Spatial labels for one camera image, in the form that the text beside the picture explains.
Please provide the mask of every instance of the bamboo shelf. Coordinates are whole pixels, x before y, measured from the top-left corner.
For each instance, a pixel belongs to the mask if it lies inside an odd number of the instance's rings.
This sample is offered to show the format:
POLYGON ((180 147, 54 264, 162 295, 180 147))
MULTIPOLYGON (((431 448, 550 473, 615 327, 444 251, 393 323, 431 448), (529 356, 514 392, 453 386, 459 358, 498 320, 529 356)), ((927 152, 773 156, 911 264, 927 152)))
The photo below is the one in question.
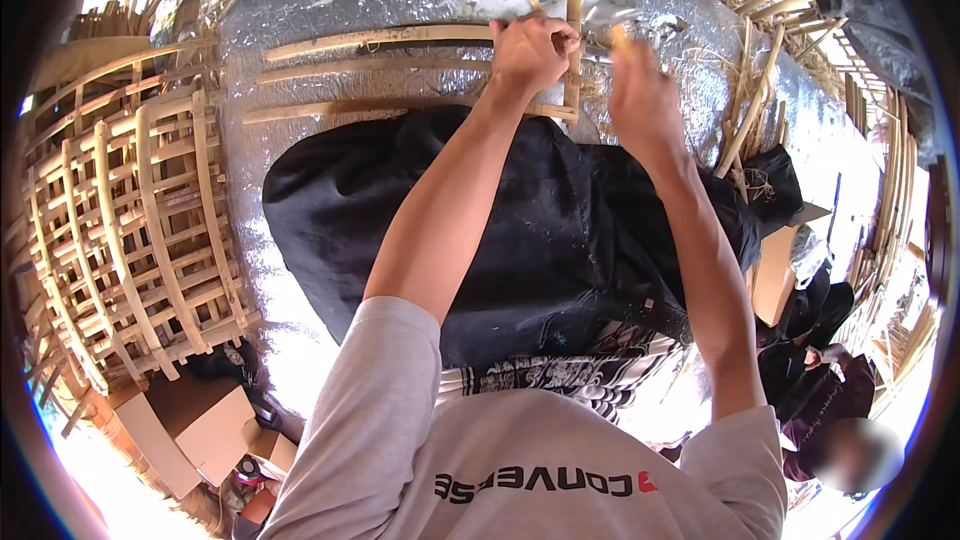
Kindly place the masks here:
POLYGON ((145 386, 151 370, 174 380, 175 362, 239 346, 259 319, 232 255, 215 46, 121 57, 45 90, 21 117, 25 212, 4 241, 42 285, 27 299, 27 362, 47 388, 68 366, 99 393, 126 377, 145 386), (167 69, 154 70, 162 55, 167 69))

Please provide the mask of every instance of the gray t-shirt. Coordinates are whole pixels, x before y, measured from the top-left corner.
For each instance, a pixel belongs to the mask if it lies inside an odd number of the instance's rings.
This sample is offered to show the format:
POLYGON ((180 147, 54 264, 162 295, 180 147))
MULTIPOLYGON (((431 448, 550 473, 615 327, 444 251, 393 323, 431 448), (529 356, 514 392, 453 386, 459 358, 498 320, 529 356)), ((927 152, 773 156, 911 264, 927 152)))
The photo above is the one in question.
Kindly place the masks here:
POLYGON ((400 298, 357 309, 261 538, 779 538, 772 406, 691 438, 678 468, 546 390, 437 407, 440 327, 400 298))

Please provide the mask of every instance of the hand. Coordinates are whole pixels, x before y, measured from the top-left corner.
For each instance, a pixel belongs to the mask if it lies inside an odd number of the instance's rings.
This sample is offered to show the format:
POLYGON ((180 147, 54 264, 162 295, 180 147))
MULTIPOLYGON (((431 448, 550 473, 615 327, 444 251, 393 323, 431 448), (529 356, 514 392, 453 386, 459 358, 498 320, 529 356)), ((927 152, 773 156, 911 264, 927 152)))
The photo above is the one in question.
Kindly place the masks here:
POLYGON ((541 90, 557 83, 570 66, 568 57, 580 47, 580 38, 569 23, 546 18, 541 11, 511 23, 495 19, 491 80, 529 102, 541 90))
POLYGON ((811 369, 816 369, 819 366, 822 366, 824 363, 823 353, 813 348, 812 346, 806 347, 806 357, 803 359, 803 364, 805 371, 810 371, 811 369))
POLYGON ((607 109, 620 146, 651 175, 690 159, 677 86, 661 72, 650 44, 624 42, 612 61, 607 109))

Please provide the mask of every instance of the forearm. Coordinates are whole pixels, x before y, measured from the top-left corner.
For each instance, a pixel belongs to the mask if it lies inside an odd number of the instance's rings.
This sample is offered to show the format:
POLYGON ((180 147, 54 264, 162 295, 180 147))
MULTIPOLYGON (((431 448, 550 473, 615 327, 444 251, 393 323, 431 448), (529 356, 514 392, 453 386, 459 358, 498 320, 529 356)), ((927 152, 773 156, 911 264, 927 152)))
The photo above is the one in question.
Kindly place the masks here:
POLYGON ((528 101, 502 80, 490 80, 390 222, 365 299, 403 298, 444 322, 474 260, 528 101))
POLYGON ((753 309, 696 165, 684 154, 649 173, 677 248, 690 329, 710 374, 713 420, 765 405, 753 309))

